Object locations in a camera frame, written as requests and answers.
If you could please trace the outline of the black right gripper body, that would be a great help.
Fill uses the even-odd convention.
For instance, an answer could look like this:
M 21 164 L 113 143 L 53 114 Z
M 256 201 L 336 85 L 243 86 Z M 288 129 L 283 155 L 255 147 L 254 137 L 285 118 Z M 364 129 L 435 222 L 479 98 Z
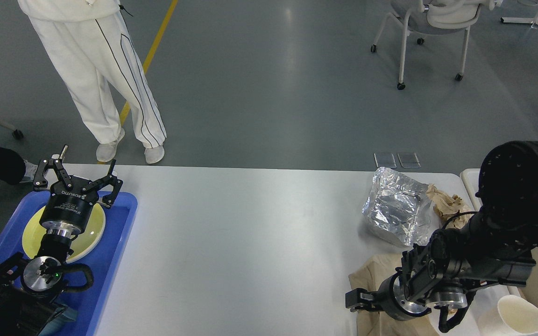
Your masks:
M 410 321 L 431 313 L 431 309 L 408 300 L 395 273 L 383 280 L 375 295 L 375 306 L 397 321 Z

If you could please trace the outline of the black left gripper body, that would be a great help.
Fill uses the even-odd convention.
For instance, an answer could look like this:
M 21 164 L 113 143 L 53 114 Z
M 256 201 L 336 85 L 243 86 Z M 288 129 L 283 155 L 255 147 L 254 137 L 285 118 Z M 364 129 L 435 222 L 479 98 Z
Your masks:
M 98 199 L 98 191 L 87 189 L 87 184 L 72 182 L 67 190 L 62 182 L 56 182 L 50 189 L 50 198 L 39 223 L 47 234 L 64 238 L 82 234 Z

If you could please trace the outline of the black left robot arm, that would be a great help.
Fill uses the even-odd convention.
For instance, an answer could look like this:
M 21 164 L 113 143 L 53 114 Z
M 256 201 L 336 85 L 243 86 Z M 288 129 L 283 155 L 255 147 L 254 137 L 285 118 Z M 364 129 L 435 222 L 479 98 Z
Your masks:
M 44 159 L 33 179 L 34 191 L 48 191 L 39 223 L 45 228 L 39 250 L 26 259 L 15 253 L 0 263 L 0 336 L 37 336 L 68 307 L 57 302 L 63 293 L 87 291 L 94 284 L 89 266 L 68 263 L 71 244 L 87 230 L 96 204 L 111 208 L 122 180 L 109 170 L 94 181 L 70 175 L 57 159 Z

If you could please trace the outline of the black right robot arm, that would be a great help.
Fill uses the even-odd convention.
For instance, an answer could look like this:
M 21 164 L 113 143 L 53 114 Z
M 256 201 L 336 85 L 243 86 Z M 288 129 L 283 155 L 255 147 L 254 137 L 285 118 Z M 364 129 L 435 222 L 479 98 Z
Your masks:
M 346 293 L 346 308 L 410 321 L 439 310 L 446 333 L 465 318 L 476 292 L 496 285 L 525 287 L 538 247 L 538 142 L 512 141 L 485 157 L 476 196 L 480 210 L 462 228 L 435 230 L 413 244 L 379 289 Z

